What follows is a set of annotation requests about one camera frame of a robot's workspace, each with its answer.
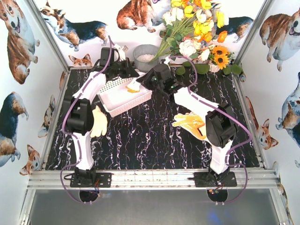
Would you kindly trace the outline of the blue dotted glove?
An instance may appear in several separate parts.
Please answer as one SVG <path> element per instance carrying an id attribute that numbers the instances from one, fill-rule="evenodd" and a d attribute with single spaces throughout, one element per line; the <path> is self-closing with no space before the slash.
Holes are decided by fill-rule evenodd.
<path id="1" fill-rule="evenodd" d="M 136 78 L 132 79 L 132 81 L 126 86 L 128 92 L 137 93 L 140 91 L 140 83 L 136 81 Z"/>

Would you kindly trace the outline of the white perforated storage basket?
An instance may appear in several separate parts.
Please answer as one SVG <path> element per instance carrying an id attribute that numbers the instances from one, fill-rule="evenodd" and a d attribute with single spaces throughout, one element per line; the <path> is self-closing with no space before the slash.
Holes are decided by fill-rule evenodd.
<path id="1" fill-rule="evenodd" d="M 99 99 L 111 117 L 116 117 L 140 104 L 145 103 L 152 97 L 152 91 L 140 85 L 137 93 L 128 92 L 126 86 L 134 78 L 117 78 L 108 81 L 98 92 Z"/>

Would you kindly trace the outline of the beige knit glove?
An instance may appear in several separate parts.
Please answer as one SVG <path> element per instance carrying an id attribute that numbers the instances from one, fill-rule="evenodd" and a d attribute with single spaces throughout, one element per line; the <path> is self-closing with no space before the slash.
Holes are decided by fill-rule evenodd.
<path id="1" fill-rule="evenodd" d="M 94 117 L 94 123 L 90 132 L 91 138 L 106 135 L 108 124 L 106 115 L 100 110 L 98 105 L 94 110 L 92 110 L 92 113 Z"/>

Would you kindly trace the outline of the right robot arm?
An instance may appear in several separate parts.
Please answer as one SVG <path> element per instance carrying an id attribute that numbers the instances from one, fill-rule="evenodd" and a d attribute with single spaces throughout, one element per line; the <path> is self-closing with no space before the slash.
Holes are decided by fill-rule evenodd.
<path id="1" fill-rule="evenodd" d="M 166 64 L 156 65 L 136 82 L 187 108 L 188 113 L 174 116 L 173 127 L 181 127 L 198 140 L 211 145 L 210 168 L 216 174 L 228 169 L 225 158 L 237 133 L 237 125 L 228 104 L 213 103 L 195 94 L 171 74 Z"/>

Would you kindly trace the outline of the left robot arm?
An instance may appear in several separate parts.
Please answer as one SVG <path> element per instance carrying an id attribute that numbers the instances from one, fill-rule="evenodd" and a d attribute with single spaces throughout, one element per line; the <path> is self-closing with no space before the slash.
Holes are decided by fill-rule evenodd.
<path id="1" fill-rule="evenodd" d="M 119 45 L 103 48 L 101 58 L 91 69 L 86 82 L 73 96 L 65 97 L 63 100 L 63 106 L 67 107 L 67 111 L 62 131 L 73 138 L 76 152 L 74 166 L 78 170 L 91 170 L 94 166 L 90 148 L 90 132 L 94 125 L 91 103 L 97 93 L 108 81 L 140 76 L 131 66 L 129 58 L 125 56 L 127 49 L 126 46 Z"/>

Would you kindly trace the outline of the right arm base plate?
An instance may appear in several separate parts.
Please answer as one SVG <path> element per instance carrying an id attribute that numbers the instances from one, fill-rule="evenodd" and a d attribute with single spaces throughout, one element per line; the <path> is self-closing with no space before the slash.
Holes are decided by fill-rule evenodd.
<path id="1" fill-rule="evenodd" d="M 208 188 L 208 187 L 236 187 L 237 181 L 234 172 L 229 172 L 225 175 L 215 175 L 209 172 L 195 172 L 193 177 L 188 178 L 193 180 L 197 188 Z"/>

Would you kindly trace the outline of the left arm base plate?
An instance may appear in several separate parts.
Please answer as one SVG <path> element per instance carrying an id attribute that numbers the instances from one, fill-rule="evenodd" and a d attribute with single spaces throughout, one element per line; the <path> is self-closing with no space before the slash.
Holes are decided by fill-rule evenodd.
<path id="1" fill-rule="evenodd" d="M 72 176 L 70 187 L 71 188 L 110 188 L 112 182 L 112 174 L 108 172 L 97 172 L 96 177 L 85 178 L 85 177 L 76 177 Z"/>

